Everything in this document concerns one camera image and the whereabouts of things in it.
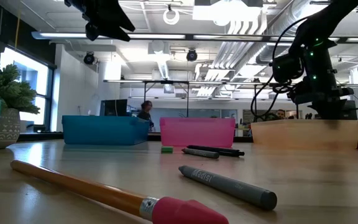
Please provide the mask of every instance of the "metal ferrule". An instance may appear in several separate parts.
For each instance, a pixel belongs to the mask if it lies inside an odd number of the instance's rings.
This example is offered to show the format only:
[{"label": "metal ferrule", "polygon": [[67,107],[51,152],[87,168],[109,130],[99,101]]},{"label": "metal ferrule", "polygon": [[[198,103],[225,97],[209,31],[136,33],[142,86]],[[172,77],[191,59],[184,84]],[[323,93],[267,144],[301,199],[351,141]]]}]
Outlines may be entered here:
[{"label": "metal ferrule", "polygon": [[152,221],[153,209],[159,199],[153,197],[147,197],[143,200],[140,206],[140,216],[148,221]]}]

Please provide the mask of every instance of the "pink bin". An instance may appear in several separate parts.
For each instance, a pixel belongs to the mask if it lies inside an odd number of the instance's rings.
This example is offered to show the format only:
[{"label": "pink bin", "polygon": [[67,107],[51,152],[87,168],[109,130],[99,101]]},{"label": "pink bin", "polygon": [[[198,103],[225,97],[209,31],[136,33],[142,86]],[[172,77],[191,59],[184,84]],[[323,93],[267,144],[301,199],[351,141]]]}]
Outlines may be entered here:
[{"label": "pink bin", "polygon": [[160,118],[163,146],[233,145],[235,119],[228,118]]}]

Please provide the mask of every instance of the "potted plant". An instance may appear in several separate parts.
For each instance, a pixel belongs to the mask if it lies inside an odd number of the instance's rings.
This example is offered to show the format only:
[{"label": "potted plant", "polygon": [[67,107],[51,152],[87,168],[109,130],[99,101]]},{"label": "potted plant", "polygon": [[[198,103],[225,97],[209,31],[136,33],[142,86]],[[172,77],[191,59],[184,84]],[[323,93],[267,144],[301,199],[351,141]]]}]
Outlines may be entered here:
[{"label": "potted plant", "polygon": [[32,104],[37,92],[28,82],[18,82],[19,76],[16,65],[0,69],[0,148],[16,143],[19,138],[20,111],[39,113],[39,108]]}]

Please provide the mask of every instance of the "marker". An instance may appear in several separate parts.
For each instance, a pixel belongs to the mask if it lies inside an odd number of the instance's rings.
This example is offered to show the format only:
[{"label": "marker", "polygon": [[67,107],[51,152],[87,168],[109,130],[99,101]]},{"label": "marker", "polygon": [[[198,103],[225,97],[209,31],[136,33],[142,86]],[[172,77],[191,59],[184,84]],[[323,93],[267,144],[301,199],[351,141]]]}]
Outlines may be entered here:
[{"label": "marker", "polygon": [[219,147],[208,147],[208,146],[187,146],[188,149],[197,149],[202,151],[209,151],[209,152],[218,152],[221,156],[232,156],[238,157],[245,155],[244,152],[241,152],[237,149],[224,149]]},{"label": "marker", "polygon": [[136,195],[22,161],[12,161],[11,167],[25,175],[56,184],[81,196],[152,221],[153,224],[229,224],[223,215],[196,200],[182,201],[171,197],[153,198]]},{"label": "marker", "polygon": [[242,199],[248,203],[263,208],[264,210],[273,210],[277,205],[276,194],[260,187],[194,167],[181,166],[179,167],[179,170],[185,177]]},{"label": "marker", "polygon": [[182,152],[184,152],[186,154],[203,156],[203,157],[208,157],[208,158],[213,158],[213,159],[219,158],[218,152],[209,152],[209,151],[202,151],[202,150],[197,150],[197,149],[182,149]]}]

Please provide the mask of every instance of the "table surface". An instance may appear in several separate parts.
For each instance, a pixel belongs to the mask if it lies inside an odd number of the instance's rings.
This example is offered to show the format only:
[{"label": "table surface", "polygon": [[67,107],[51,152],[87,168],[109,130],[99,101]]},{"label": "table surface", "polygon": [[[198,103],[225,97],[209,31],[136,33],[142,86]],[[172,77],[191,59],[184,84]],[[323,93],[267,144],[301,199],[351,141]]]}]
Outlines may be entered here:
[{"label": "table surface", "polygon": [[[195,199],[233,223],[358,223],[358,151],[266,149],[234,144],[244,157],[218,160],[161,154],[160,142],[131,147],[24,142],[0,150],[0,223],[150,223],[11,170],[13,159],[154,197]],[[266,212],[183,177],[189,165],[266,188],[278,205]]]}]

